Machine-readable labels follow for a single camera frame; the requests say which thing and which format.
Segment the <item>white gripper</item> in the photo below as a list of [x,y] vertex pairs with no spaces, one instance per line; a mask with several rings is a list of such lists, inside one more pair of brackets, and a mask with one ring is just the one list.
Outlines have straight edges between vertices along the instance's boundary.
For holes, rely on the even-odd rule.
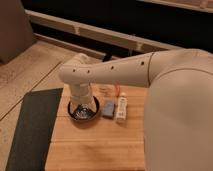
[[79,105],[93,106],[93,96],[89,84],[70,85],[71,110],[74,111]]

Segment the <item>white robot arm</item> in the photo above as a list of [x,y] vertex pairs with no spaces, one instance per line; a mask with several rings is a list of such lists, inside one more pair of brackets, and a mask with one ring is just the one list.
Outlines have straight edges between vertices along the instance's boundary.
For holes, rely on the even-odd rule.
[[59,77],[75,104],[93,100],[92,83],[146,87],[146,170],[213,171],[212,53],[177,49],[96,64],[80,53]]

